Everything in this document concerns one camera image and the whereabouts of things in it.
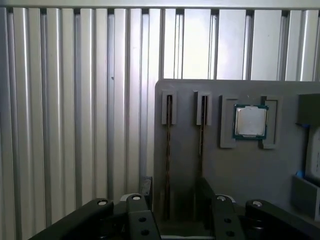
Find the silver metal backdrop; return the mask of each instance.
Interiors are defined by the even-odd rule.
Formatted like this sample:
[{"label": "silver metal backdrop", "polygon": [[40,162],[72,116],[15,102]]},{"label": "silver metal backdrop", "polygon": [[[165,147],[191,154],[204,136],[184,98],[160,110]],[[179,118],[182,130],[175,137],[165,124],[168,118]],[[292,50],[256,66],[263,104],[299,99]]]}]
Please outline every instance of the silver metal backdrop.
[{"label": "silver metal backdrop", "polygon": [[0,240],[157,171],[159,79],[320,80],[318,0],[0,6]]}]

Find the aluminum panel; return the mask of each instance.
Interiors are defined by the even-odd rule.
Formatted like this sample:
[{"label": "aluminum panel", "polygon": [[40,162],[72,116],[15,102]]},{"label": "aluminum panel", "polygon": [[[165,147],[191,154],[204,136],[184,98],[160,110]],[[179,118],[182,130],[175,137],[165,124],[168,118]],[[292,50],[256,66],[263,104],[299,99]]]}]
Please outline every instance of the aluminum panel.
[{"label": "aluminum panel", "polygon": [[223,8],[223,9],[320,9],[318,0],[4,0],[2,6],[37,6],[37,7],[110,7],[110,8]]},{"label": "aluminum panel", "polygon": [[130,10],[130,66],[129,66],[129,105],[128,105],[128,159],[127,191],[136,193],[139,187],[140,114],[142,85],[142,10]]},{"label": "aluminum panel", "polygon": [[149,49],[148,49],[148,95],[147,95],[147,136],[146,166],[140,167],[141,176],[154,175],[154,140],[155,140],[155,88],[160,79],[160,47],[162,37],[162,13],[160,9],[149,11]]},{"label": "aluminum panel", "polygon": [[81,186],[82,204],[95,196],[94,10],[81,9]]},{"label": "aluminum panel", "polygon": [[107,37],[106,9],[95,10],[95,197],[107,197]]},{"label": "aluminum panel", "polygon": [[218,66],[218,28],[219,28],[219,13],[214,11],[210,17],[210,40],[209,40],[209,73],[208,77],[211,80],[217,79]]},{"label": "aluminum panel", "polygon": [[163,78],[173,79],[175,72],[176,10],[164,10]]},{"label": "aluminum panel", "polygon": [[62,9],[64,214],[76,209],[74,11]]},{"label": "aluminum panel", "polygon": [[114,144],[113,200],[126,192],[127,182],[127,10],[114,10]]},{"label": "aluminum panel", "polygon": [[1,126],[1,174],[2,198],[1,198],[1,240],[15,239],[16,237],[16,211],[14,193],[14,153],[13,153],[13,127],[11,116],[11,91],[10,91],[10,71],[9,71],[9,34],[7,22],[7,10],[0,8],[0,126]]},{"label": "aluminum panel", "polygon": [[208,79],[210,9],[186,9],[183,31],[183,79]]},{"label": "aluminum panel", "polygon": [[243,72],[242,80],[250,80],[251,65],[252,65],[252,41],[253,41],[253,14],[246,14],[245,16],[245,30],[244,30],[244,53],[243,53]]},{"label": "aluminum panel", "polygon": [[297,81],[313,81],[318,33],[318,10],[302,12]]},{"label": "aluminum panel", "polygon": [[183,60],[184,60],[184,27],[185,16],[182,12],[176,12],[175,16],[175,29],[174,29],[174,65],[173,65],[173,78],[181,79],[183,73]]},{"label": "aluminum panel", "polygon": [[141,41],[141,88],[140,88],[140,133],[138,176],[145,176],[148,141],[148,84],[149,84],[149,47],[150,47],[150,14],[142,15]]},{"label": "aluminum panel", "polygon": [[254,12],[251,80],[277,80],[280,10]]},{"label": "aluminum panel", "polygon": [[30,8],[28,18],[30,37],[30,93],[32,93],[30,98],[33,200],[35,204],[35,232],[38,233],[46,227],[40,10],[38,8]]},{"label": "aluminum panel", "polygon": [[287,55],[285,66],[285,80],[297,80],[297,67],[299,57],[299,36],[301,33],[302,11],[291,11],[289,14],[289,31],[287,42]]},{"label": "aluminum panel", "polygon": [[217,79],[242,79],[245,27],[245,10],[220,10]]},{"label": "aluminum panel", "polygon": [[47,94],[51,223],[65,215],[61,10],[47,10]]},{"label": "aluminum panel", "polygon": [[17,96],[18,162],[20,180],[22,237],[35,233],[35,189],[32,162],[31,83],[29,56],[28,12],[25,8],[13,9],[14,55]]}]

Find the gray box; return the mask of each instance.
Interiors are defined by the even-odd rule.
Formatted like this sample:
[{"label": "gray box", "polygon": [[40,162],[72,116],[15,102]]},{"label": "gray box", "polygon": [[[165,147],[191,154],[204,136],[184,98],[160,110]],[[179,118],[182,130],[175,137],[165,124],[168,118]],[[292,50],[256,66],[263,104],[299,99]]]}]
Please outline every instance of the gray box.
[{"label": "gray box", "polygon": [[299,95],[297,122],[320,126],[320,93]]},{"label": "gray box", "polygon": [[303,214],[320,221],[320,187],[299,176],[293,176],[291,202]]}]

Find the gray fixture plate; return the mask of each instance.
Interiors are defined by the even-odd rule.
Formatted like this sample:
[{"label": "gray fixture plate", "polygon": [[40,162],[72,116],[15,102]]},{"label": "gray fixture plate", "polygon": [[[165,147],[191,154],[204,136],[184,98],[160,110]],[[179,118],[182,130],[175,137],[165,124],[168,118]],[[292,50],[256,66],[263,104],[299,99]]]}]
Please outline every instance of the gray fixture plate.
[{"label": "gray fixture plate", "polygon": [[[200,131],[196,92],[209,94],[212,101],[210,124],[204,130],[203,176],[215,193],[231,196],[240,205],[263,199],[294,211],[290,205],[292,175],[303,169],[307,140],[307,131],[296,124],[299,94],[320,93],[319,82],[161,80],[155,92],[156,213],[162,207],[165,182],[163,94],[173,93],[176,112],[172,114],[170,138],[170,211],[175,219],[193,217]],[[263,99],[271,109],[266,140],[232,139],[234,104],[261,105]]]}]

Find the black metal frame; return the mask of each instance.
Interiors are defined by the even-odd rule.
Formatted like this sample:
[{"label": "black metal frame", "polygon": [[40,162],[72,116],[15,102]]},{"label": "black metal frame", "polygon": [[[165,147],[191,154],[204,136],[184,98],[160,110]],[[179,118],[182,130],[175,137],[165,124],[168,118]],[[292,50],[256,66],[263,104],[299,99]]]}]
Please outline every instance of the black metal frame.
[{"label": "black metal frame", "polygon": [[[215,195],[204,178],[196,182],[197,219],[216,240],[320,239],[320,229],[260,199],[245,207]],[[98,198],[62,218],[30,240],[111,239],[160,240],[152,209],[152,179],[144,179],[141,194],[118,204]]]}]

